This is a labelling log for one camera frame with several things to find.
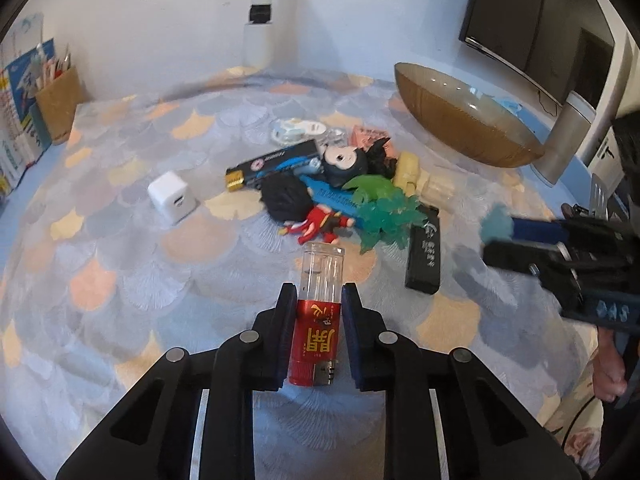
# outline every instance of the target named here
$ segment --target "brown bowl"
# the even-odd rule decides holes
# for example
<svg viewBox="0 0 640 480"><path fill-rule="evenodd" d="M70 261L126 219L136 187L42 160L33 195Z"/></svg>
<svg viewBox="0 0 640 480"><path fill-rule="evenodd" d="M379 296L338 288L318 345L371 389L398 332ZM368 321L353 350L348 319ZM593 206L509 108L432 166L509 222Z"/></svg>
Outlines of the brown bowl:
<svg viewBox="0 0 640 480"><path fill-rule="evenodd" d="M517 117L458 79L420 65L397 63L396 84L404 104L425 129L473 160L517 168L545 153Z"/></svg>

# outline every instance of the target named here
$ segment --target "cardboard box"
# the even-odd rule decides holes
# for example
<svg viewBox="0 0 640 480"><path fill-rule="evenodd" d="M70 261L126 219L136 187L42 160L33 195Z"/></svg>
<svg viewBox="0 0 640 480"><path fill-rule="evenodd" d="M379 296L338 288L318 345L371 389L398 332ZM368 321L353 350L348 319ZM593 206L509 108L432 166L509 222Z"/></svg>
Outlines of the cardboard box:
<svg viewBox="0 0 640 480"><path fill-rule="evenodd" d="M78 70L71 67L36 94L38 108L53 144L66 142L76 117L76 108L86 101Z"/></svg>

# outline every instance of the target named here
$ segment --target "bed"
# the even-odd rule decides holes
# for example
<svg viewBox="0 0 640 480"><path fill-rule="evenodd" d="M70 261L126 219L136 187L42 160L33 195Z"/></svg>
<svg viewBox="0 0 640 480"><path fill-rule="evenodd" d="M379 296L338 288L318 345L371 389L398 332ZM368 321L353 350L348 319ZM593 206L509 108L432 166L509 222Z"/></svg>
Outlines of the bed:
<svg viewBox="0 0 640 480"><path fill-rule="evenodd" d="M479 221L494 203L532 218L559 203L545 203L525 172L474 163L430 136L391 82L234 68L163 95L81 105L25 212L0 285L0 414L46 478L165 351L216 348L271 308L283 282L298 282L296 237L278 234L257 192L228 193L224 179L273 151L273 121L291 117L384 129L422 167L465 176L441 212L434 296L404 288L406 250L360 255L357 235L342 239L344 281L365 306L424 348L470 348L542 424L571 391L593 329L562 320L535 279L479 256ZM200 203L175 227L146 194L169 170ZM382 477L384 397L356 391L344 338L338 359L331 387L255 395L257 478Z"/></svg>

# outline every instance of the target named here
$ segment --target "red figure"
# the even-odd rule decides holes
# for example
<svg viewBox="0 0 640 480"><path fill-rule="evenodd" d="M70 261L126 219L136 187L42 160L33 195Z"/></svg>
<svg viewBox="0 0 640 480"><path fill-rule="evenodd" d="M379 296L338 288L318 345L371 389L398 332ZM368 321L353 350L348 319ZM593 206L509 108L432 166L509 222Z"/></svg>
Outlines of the red figure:
<svg viewBox="0 0 640 480"><path fill-rule="evenodd" d="M351 227L355 224L353 218L335 213L333 209L324 204L316 205L306 216L306 220L299 224L285 226L282 234L302 233L298 238L300 245L311 241L319 233L322 233L322 241L328 244L337 244L338 237L334 234L337 227Z"/></svg>

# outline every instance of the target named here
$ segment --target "green dinosaur toy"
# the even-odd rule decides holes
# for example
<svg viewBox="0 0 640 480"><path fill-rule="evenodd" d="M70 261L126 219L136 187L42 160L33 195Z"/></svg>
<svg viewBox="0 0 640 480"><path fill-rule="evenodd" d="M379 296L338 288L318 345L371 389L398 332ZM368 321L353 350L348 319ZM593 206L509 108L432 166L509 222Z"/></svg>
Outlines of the green dinosaur toy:
<svg viewBox="0 0 640 480"><path fill-rule="evenodd" d="M362 205L379 198L389 198L398 188L381 175L360 175L348 181L342 189L355 189L351 201Z"/></svg>
<svg viewBox="0 0 640 480"><path fill-rule="evenodd" d="M426 215L417 210L420 204L417 197L405 196L383 176L357 176L342 188L356 190L351 201L358 204L358 218L362 220L362 229L358 230L360 254L372 250L380 241L404 249L409 227L422 225L426 220Z"/></svg>

